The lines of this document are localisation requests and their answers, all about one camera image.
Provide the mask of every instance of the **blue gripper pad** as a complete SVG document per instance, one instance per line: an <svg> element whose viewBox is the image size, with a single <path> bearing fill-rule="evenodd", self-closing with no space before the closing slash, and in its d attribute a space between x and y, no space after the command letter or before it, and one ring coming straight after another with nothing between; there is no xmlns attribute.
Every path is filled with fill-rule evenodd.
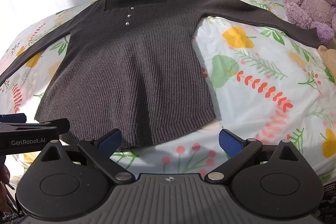
<svg viewBox="0 0 336 224"><path fill-rule="evenodd" d="M227 129L222 129L218 137L219 146L232 158L246 146L246 141Z"/></svg>
<svg viewBox="0 0 336 224"><path fill-rule="evenodd" d="M98 141L97 149L107 157L112 156L112 154L119 148L122 141L121 131L117 130L114 133L112 133L112 131L97 140Z"/></svg>
<svg viewBox="0 0 336 224"><path fill-rule="evenodd" d="M27 121L27 117L24 113L17 114L0 114L0 122L8 122L8 123L25 123Z"/></svg>

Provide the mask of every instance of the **teddy bear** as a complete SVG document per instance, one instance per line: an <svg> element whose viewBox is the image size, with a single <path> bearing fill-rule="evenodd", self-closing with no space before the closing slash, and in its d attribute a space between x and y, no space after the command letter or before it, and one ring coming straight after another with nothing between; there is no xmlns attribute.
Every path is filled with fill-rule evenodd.
<svg viewBox="0 0 336 224"><path fill-rule="evenodd" d="M331 82L335 83L336 79L336 50L333 48L327 49L325 46L319 46L319 54L323 60L323 63L327 67L325 74L328 76Z"/></svg>
<svg viewBox="0 0 336 224"><path fill-rule="evenodd" d="M327 45L336 32L336 0L283 0L289 22L303 29L316 28L320 44Z"/></svg>

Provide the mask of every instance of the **ribbed hem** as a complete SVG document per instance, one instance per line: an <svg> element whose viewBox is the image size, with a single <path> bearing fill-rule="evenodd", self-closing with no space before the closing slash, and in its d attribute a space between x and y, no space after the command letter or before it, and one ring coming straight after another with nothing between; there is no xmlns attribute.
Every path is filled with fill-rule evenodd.
<svg viewBox="0 0 336 224"><path fill-rule="evenodd" d="M122 144L119 148L126 149L126 148L136 148L136 147L144 147L144 146L151 146L151 145L157 145L164 142L168 142L174 139L177 139L179 137L185 136L201 127L206 125L207 123L211 122L216 118L215 112L213 108L206 109L202 112L199 112L198 114L194 115L193 117L188 117L184 119L183 121L176 121L175 123L161 128L158 128L154 131L151 131L150 135L152 136L152 139L149 138L141 138L141 132L136 133L138 138L134 138L134 132L127 133L123 132L123 140ZM52 117L52 115L48 115L46 113L43 113L43 111L38 109L35 115L35 119L38 122L46 122L50 120L57 119L55 117ZM88 131L84 131L82 133L74 135L71 133L71 122L70 122L70 131L68 133L60 135L60 139L70 145L75 145L79 141L85 139L85 138L94 138L98 139L102 137L107 132L100 132L93 134L92 132L89 133Z"/></svg>

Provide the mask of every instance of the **wrinkled bedsheet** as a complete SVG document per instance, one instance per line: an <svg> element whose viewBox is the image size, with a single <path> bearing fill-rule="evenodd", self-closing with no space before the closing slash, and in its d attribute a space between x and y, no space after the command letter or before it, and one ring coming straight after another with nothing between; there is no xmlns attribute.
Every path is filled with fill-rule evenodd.
<svg viewBox="0 0 336 224"><path fill-rule="evenodd" d="M286 20L281 3L242 1ZM88 5L58 12L21 32L0 60L0 73L39 38ZM1 114L24 112L27 122L36 122L36 109L64 58L68 42L69 36L58 40L0 86ZM219 17L202 19L192 44L212 93L217 120L177 140L115 153L112 160L135 175L205 175L227 160L218 144L220 130L227 128L243 139L257 138L264 144L291 140L322 182L335 177L336 87L316 49L277 29ZM37 154L7 157L13 184Z"/></svg>

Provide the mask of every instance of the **gray ribbed sweater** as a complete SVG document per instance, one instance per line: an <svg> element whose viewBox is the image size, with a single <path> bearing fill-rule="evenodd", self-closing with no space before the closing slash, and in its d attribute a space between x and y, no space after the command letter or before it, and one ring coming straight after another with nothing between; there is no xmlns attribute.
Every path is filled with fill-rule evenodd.
<svg viewBox="0 0 336 224"><path fill-rule="evenodd" d="M191 37L205 15L269 26L317 47L303 30L239 0L98 0L43 36L0 76L0 85L36 53L71 34L66 56L36 120L66 117L69 144L123 132L122 148L159 144L215 118Z"/></svg>

